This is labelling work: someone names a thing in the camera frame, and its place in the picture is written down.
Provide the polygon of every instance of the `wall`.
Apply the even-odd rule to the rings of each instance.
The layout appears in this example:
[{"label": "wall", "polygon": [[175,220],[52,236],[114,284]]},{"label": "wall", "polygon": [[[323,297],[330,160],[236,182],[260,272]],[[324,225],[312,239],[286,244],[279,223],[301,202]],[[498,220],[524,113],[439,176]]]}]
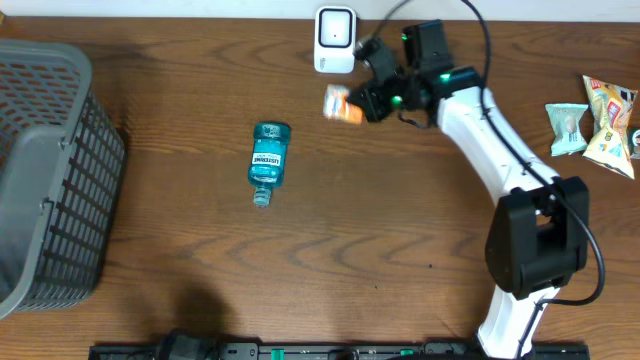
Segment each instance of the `wall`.
[{"label": "wall", "polygon": [[[321,5],[353,7],[378,19],[398,0],[0,0],[7,15],[313,18]],[[640,21],[640,0],[476,0],[489,20]],[[413,0],[398,19],[472,19],[458,0]]]}]

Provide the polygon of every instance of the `plastic bag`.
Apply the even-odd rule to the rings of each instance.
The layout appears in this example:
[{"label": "plastic bag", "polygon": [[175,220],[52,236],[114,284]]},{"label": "plastic bag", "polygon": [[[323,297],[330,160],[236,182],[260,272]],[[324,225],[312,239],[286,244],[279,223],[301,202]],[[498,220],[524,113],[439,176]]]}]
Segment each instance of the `plastic bag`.
[{"label": "plastic bag", "polygon": [[587,148],[587,142],[580,134],[580,119],[588,108],[588,105],[580,104],[547,104],[545,106],[551,127],[556,134],[556,139],[551,145],[551,156],[573,154]]},{"label": "plastic bag", "polygon": [[583,156],[633,179],[627,126],[638,91],[588,76],[583,79],[595,118],[594,136]]}]

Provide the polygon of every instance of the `bottle cap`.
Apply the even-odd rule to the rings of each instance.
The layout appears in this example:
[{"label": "bottle cap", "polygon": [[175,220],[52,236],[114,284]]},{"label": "bottle cap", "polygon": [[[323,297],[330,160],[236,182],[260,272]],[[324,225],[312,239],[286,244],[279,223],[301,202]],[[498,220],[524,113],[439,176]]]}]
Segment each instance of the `bottle cap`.
[{"label": "bottle cap", "polygon": [[256,187],[256,192],[253,195],[253,203],[259,207],[269,206],[271,202],[271,189],[267,187]]}]

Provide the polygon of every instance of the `white device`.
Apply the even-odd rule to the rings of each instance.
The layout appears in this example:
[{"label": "white device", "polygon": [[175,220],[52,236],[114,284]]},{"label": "white device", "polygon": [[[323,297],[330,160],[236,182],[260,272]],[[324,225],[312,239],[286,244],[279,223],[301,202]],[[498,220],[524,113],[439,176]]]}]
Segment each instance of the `white device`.
[{"label": "white device", "polygon": [[[545,165],[509,125],[497,108],[493,95],[485,89],[484,101],[493,123],[516,151],[525,158],[546,181],[558,174]],[[500,197],[519,187],[525,191],[540,187],[540,183],[507,150],[495,135],[480,107],[480,88],[470,87],[456,91],[451,97],[442,99],[438,106],[438,126],[462,150],[482,182],[486,186],[494,205]],[[478,340],[487,356],[498,359],[517,357],[518,344],[529,319],[536,311],[541,299],[551,299],[559,288],[546,288],[531,293],[526,299],[517,300],[513,294],[495,287],[489,314],[478,330]],[[522,354],[531,351],[531,338],[535,333],[542,312],[538,314],[533,328],[522,346]]]},{"label": "white device", "polygon": [[353,71],[356,12],[346,6],[323,6],[316,13],[313,64],[322,73]]}]

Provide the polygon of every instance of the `blue bottle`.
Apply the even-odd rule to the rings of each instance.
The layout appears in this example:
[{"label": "blue bottle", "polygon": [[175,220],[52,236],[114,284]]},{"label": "blue bottle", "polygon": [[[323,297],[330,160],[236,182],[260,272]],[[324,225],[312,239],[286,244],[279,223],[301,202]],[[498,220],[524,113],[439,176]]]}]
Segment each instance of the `blue bottle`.
[{"label": "blue bottle", "polygon": [[279,188],[284,180],[291,128],[279,123],[259,123],[253,130],[253,139],[249,167],[249,183],[256,187],[253,202],[257,206],[268,206],[272,189]]}]

